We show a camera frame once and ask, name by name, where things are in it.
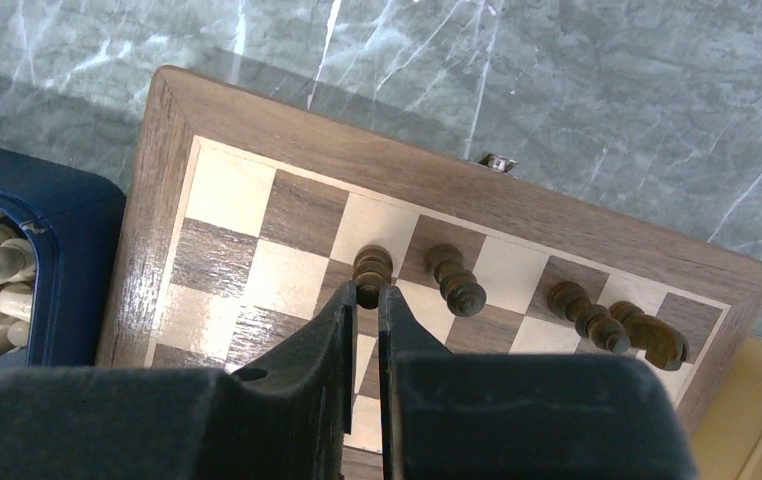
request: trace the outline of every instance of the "wooden chessboard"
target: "wooden chessboard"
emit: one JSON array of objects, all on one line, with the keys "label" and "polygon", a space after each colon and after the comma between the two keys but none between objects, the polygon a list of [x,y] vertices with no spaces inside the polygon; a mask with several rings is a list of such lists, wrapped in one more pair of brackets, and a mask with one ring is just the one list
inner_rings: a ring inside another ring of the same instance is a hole
[{"label": "wooden chessboard", "polygon": [[[460,248],[484,286],[480,314],[446,308],[423,264],[437,243]],[[367,244],[390,252],[417,320],[455,352],[600,352],[546,308],[560,280],[657,315],[690,342],[679,371],[652,367],[689,431],[762,309],[757,260],[164,68],[97,363],[241,367],[311,319]],[[375,315],[359,314],[344,457],[359,478],[380,468]]]}]

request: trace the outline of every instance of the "dark brown chess piece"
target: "dark brown chess piece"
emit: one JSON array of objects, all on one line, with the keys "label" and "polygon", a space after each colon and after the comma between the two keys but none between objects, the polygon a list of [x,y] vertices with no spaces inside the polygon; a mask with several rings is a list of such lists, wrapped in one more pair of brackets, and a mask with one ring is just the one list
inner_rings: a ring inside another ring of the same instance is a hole
[{"label": "dark brown chess piece", "polygon": [[690,358],[687,338],[661,319],[647,315],[631,302],[611,305],[611,316],[625,327],[631,346],[646,350],[646,360],[652,365],[674,372]]},{"label": "dark brown chess piece", "polygon": [[552,288],[546,302],[552,313],[573,322],[581,338],[589,337],[596,347],[612,353],[628,350],[630,341],[622,324],[611,317],[607,308],[591,302],[581,285],[561,282]]},{"label": "dark brown chess piece", "polygon": [[378,308],[381,286],[393,279],[393,259],[387,250],[368,245],[355,256],[352,280],[357,284],[357,304],[367,310]]},{"label": "dark brown chess piece", "polygon": [[484,308],[487,292],[463,266],[463,254],[452,245],[437,245],[425,254],[428,272],[440,285],[440,295],[458,317],[471,317]]}]

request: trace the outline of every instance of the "marble surface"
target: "marble surface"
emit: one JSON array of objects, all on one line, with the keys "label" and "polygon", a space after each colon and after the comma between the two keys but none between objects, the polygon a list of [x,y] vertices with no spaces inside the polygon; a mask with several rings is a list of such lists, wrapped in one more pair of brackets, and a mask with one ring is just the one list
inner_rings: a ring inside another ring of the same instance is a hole
[{"label": "marble surface", "polygon": [[0,0],[0,147],[127,188],[163,64],[762,259],[762,1]]}]

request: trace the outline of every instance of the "chessboard frame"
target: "chessboard frame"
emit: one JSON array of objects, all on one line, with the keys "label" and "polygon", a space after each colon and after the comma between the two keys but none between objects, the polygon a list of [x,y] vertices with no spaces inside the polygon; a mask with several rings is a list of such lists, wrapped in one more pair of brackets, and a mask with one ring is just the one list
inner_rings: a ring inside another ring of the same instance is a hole
[{"label": "chessboard frame", "polygon": [[[762,311],[762,262],[176,67],[148,94],[99,366],[142,366],[201,141],[252,152],[730,305],[684,394],[698,426]],[[407,181],[391,179],[406,178]]]}]

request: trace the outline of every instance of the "blue container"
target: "blue container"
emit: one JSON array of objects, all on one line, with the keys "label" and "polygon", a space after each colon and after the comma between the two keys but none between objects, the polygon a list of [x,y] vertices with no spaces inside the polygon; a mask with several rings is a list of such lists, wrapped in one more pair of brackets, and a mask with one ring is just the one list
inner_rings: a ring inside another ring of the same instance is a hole
[{"label": "blue container", "polygon": [[93,364],[124,209],[100,176],[0,149],[0,211],[37,255],[28,347],[0,368]]}]

